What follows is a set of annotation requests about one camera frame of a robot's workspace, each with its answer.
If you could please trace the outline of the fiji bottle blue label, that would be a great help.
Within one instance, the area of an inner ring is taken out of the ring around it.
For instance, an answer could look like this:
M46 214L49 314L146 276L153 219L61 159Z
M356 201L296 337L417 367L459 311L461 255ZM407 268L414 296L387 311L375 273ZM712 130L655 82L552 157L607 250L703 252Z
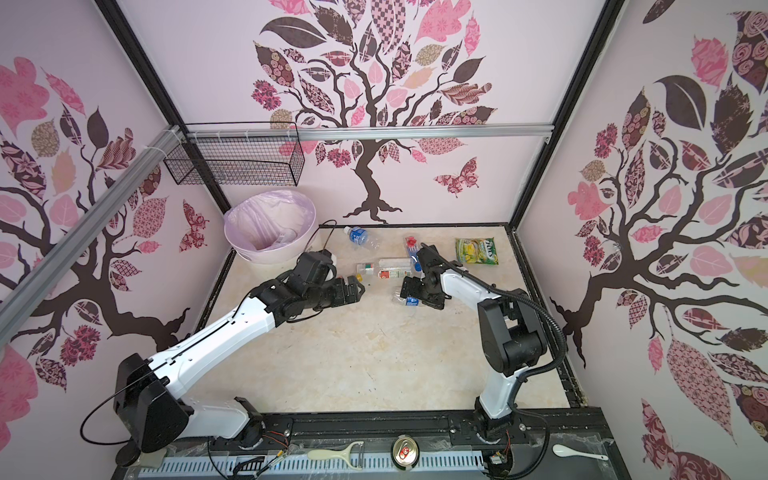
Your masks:
M411 259L413 270L417 273L422 271L420 261L418 258L418 251L420 249L419 242L414 236L408 236L405 238L406 251Z

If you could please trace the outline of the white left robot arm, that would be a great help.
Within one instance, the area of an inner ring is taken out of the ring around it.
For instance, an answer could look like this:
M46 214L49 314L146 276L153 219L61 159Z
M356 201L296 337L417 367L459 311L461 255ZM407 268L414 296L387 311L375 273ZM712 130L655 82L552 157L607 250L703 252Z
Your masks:
M256 447L265 426L247 399L202 405L188 391L257 337L355 304L364 293L356 277L338 276L329 251L305 252L292 269L252 288L232 311L189 338L148 359L127 357L118 367L113 410L130 434L129 447L153 453L178 439L209 437Z

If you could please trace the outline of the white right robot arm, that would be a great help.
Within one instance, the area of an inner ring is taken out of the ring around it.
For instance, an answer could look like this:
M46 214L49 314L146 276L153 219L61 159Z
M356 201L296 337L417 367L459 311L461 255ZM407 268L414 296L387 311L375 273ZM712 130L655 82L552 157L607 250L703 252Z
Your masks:
M419 277L403 280L400 297L442 310L458 300L478 315L481 347L490 367L485 387L475 402L475 417L484 430L513 421L513 405L525 374L548 349L542 320L523 290L505 292L458 263L445 259L433 245L417 251Z

